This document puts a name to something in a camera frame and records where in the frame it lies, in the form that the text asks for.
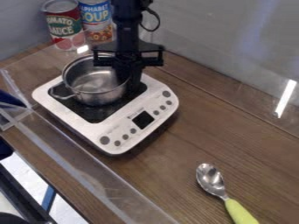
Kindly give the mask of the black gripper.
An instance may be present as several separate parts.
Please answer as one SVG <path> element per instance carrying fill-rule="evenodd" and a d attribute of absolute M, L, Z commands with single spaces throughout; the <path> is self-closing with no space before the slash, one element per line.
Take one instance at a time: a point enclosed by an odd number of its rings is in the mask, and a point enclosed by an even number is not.
<path fill-rule="evenodd" d="M 117 42 L 112 41 L 93 45 L 92 52 L 93 66 L 113 67 L 117 82 L 123 85 L 128 81 L 131 93 L 139 89 L 143 67 L 160 67 L 164 64 L 164 47 L 143 40 L 139 40 L 136 50 L 120 51 Z"/>

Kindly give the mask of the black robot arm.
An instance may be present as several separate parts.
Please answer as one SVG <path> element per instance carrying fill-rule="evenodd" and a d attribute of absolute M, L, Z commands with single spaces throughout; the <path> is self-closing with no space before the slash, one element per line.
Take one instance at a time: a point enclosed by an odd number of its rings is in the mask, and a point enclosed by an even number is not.
<path fill-rule="evenodd" d="M 112 67 L 116 74 L 127 78 L 131 93 L 139 89 L 144 68 L 164 65 L 164 47 L 139 38 L 139 27 L 145 29 L 141 25 L 143 12 L 147 11 L 160 19 L 149 9 L 152 2 L 153 0 L 111 0 L 116 39 L 92 47 L 93 66 Z"/>

